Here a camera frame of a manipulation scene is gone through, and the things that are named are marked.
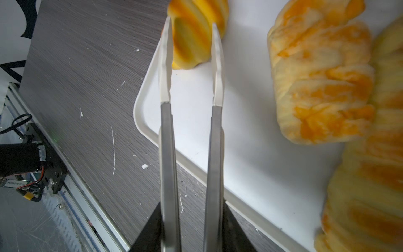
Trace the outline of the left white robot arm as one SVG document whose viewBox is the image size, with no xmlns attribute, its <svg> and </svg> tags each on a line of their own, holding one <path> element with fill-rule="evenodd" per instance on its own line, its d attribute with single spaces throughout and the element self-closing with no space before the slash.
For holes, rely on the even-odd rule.
<svg viewBox="0 0 403 252">
<path fill-rule="evenodd" d="M 35 143 L 2 144 L 0 155 L 1 177 L 40 169 L 39 148 Z"/>
</svg>

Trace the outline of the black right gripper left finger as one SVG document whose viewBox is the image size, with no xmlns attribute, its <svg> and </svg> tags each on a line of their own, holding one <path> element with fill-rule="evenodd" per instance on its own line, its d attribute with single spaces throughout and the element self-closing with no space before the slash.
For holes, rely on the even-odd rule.
<svg viewBox="0 0 403 252">
<path fill-rule="evenodd" d="M 129 252 L 161 252 L 162 214 L 158 203 Z"/>
</svg>

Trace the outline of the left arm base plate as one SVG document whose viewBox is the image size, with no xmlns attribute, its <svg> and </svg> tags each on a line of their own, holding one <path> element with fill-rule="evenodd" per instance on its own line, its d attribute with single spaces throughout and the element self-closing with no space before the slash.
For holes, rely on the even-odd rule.
<svg viewBox="0 0 403 252">
<path fill-rule="evenodd" d="M 36 181 L 18 188 L 17 192 L 29 201 L 40 202 L 46 189 L 54 195 L 58 194 L 64 185 L 68 171 L 55 148 L 35 123 L 28 124 L 26 135 L 29 143 L 38 145 L 41 176 Z"/>
</svg>

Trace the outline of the steel tongs white tips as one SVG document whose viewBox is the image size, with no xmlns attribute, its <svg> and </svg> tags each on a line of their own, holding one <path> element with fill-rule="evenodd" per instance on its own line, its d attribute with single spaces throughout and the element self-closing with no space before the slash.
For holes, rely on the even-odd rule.
<svg viewBox="0 0 403 252">
<path fill-rule="evenodd" d="M 184 195 L 178 191 L 181 165 L 206 184 L 203 250 L 221 252 L 224 219 L 224 146 L 222 111 L 226 83 L 224 50 L 216 25 L 210 60 L 190 71 L 174 70 L 173 27 L 167 18 L 157 47 L 161 125 L 158 148 L 161 171 L 162 244 L 179 252 Z"/>
</svg>

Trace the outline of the short twisted fake bread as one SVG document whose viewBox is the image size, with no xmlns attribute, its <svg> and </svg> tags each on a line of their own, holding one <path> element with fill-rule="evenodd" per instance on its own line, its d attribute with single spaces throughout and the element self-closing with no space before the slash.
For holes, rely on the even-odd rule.
<svg viewBox="0 0 403 252">
<path fill-rule="evenodd" d="M 289 1 L 269 30 L 277 121 L 295 144 L 364 136 L 375 108 L 372 36 L 364 1 Z"/>
</svg>

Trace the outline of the small yellow fake bread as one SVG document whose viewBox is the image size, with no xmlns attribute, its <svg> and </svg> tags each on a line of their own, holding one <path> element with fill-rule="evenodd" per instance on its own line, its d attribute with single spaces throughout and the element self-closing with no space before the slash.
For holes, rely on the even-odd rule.
<svg viewBox="0 0 403 252">
<path fill-rule="evenodd" d="M 223 38 L 229 19 L 227 0 L 172 0 L 167 8 L 172 21 L 175 70 L 192 69 L 211 58 L 212 27 Z"/>
</svg>

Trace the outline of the long striped fake bread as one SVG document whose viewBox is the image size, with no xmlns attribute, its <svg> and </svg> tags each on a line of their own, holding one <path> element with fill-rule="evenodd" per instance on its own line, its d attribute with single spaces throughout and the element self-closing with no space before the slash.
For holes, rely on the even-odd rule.
<svg viewBox="0 0 403 252">
<path fill-rule="evenodd" d="M 400 252 L 403 249 L 403 19 L 373 47 L 376 108 L 370 134 L 346 144 L 327 187 L 318 252 Z"/>
</svg>

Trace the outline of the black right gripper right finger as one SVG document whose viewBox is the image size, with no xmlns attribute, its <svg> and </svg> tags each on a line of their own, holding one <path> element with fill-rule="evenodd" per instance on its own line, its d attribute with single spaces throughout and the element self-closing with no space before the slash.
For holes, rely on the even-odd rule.
<svg viewBox="0 0 403 252">
<path fill-rule="evenodd" d="M 222 251 L 256 252 L 226 201 L 224 201 L 222 221 Z"/>
</svg>

